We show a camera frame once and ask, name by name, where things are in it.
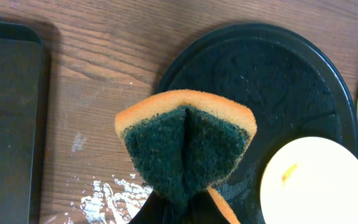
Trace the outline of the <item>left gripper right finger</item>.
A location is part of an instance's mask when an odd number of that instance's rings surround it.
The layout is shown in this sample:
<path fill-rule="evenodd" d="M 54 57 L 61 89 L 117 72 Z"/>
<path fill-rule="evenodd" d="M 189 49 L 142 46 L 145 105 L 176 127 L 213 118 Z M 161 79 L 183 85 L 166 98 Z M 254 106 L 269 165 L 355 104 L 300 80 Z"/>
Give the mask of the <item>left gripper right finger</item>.
<path fill-rule="evenodd" d="M 181 218 L 182 224 L 229 224 L 207 191 L 196 194 Z"/>

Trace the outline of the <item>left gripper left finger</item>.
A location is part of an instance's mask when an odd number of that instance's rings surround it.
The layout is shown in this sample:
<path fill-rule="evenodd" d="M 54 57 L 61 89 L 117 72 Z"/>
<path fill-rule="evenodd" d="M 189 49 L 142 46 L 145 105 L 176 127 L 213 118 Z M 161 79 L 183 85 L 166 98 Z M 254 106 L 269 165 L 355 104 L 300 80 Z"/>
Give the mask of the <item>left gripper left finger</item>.
<path fill-rule="evenodd" d="M 179 216 L 174 204 L 168 199 L 152 193 L 129 224 L 178 224 Z"/>

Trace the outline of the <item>orange green sponge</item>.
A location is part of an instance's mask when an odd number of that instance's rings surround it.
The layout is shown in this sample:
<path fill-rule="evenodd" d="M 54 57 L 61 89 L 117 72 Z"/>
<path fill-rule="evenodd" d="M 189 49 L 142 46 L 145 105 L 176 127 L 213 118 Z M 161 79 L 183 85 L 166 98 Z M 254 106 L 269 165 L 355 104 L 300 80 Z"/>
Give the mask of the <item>orange green sponge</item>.
<path fill-rule="evenodd" d="M 115 130 L 152 191 L 174 204 L 179 223 L 203 191 L 229 223 L 237 223 L 213 185 L 237 168 L 257 132 L 248 107 L 202 91 L 166 91 L 118 113 Z"/>

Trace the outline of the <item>yellow plate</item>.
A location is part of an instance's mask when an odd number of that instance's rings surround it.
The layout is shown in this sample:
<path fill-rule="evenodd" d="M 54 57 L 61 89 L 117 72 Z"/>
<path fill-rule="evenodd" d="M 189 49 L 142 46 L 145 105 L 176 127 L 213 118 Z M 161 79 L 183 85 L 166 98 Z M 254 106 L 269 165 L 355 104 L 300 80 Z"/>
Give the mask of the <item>yellow plate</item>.
<path fill-rule="evenodd" d="M 260 205 L 266 224 L 358 223 L 358 159 L 325 138 L 299 138 L 268 162 Z"/>

